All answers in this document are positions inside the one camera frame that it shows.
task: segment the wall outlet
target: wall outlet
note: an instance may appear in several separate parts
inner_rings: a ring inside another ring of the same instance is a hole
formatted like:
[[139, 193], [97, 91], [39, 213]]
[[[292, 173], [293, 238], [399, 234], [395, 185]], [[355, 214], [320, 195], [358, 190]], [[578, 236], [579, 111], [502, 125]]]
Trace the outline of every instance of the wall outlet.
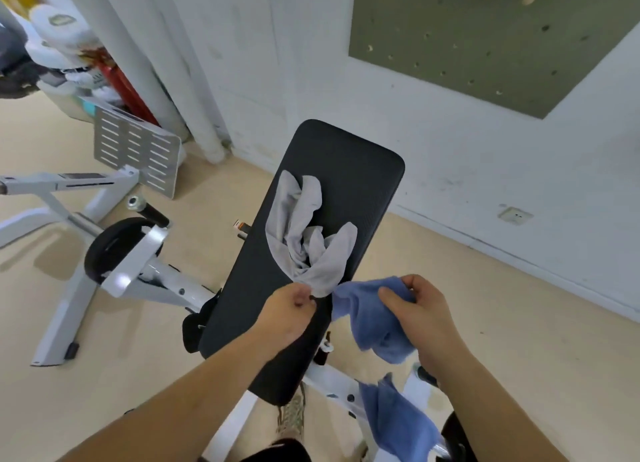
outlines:
[[507, 207], [498, 217], [509, 224], [519, 226], [520, 224], [526, 223], [533, 215], [517, 207]]

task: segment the hand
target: hand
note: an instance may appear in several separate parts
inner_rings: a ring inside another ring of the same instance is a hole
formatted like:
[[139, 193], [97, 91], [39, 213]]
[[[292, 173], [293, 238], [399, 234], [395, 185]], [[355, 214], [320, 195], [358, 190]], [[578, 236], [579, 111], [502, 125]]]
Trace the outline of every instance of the hand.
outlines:
[[404, 333], [415, 345], [420, 364], [440, 378], [447, 363], [470, 353], [453, 323], [442, 292], [420, 275], [403, 276], [402, 281], [413, 291], [415, 304], [404, 301], [386, 287], [378, 290], [378, 296], [396, 315]]
[[289, 283], [267, 299], [251, 328], [273, 348], [273, 356], [302, 335], [316, 312], [311, 287]]

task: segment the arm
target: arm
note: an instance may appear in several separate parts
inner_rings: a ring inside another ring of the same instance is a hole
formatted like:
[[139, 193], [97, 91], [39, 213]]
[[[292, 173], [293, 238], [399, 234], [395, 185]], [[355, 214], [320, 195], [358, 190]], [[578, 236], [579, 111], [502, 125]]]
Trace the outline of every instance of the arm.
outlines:
[[260, 369], [307, 328], [309, 295], [299, 283], [276, 290], [251, 329], [60, 462], [196, 460]]
[[447, 302], [418, 275], [403, 277], [416, 303], [388, 288], [378, 292], [418, 349], [420, 364], [438, 379], [480, 462], [566, 462], [521, 407], [471, 354]]

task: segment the blue towel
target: blue towel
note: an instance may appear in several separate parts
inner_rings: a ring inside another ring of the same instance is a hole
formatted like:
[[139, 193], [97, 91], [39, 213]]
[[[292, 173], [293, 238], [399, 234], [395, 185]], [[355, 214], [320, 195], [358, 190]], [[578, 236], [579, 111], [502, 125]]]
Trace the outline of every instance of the blue towel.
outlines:
[[360, 383], [360, 395], [378, 446], [400, 462], [426, 462], [440, 432], [427, 415], [398, 393], [391, 373], [377, 386]]
[[415, 348], [404, 334], [396, 316], [378, 297], [378, 288], [387, 287], [407, 302], [415, 302], [411, 290], [398, 277], [382, 280], [348, 281], [333, 290], [332, 321], [351, 317], [351, 332], [361, 351], [373, 349], [391, 364], [402, 363]]

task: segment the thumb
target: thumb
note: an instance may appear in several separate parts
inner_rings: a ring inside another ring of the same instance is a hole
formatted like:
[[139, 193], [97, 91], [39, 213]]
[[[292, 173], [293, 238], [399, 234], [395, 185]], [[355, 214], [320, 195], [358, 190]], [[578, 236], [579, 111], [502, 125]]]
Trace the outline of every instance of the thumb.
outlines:
[[398, 297], [393, 290], [387, 287], [380, 287], [378, 289], [378, 296], [380, 300], [382, 300], [382, 303], [385, 304], [398, 319], [403, 316], [408, 306], [407, 302]]

